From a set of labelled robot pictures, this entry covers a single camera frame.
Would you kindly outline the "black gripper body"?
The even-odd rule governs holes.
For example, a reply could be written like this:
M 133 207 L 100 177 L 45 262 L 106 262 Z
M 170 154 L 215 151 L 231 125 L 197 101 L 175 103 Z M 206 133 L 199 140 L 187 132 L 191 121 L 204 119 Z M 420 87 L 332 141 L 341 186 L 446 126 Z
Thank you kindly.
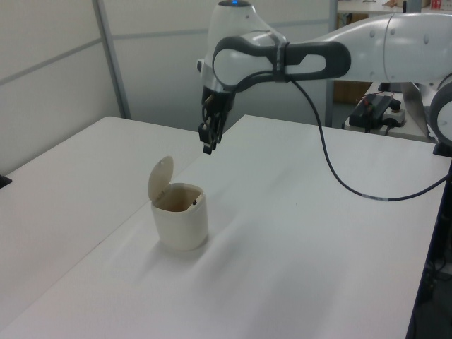
M 203 87 L 201 106 L 204 119 L 214 117 L 216 114 L 228 112 L 233 108 L 234 92 L 215 92 L 208 87 Z

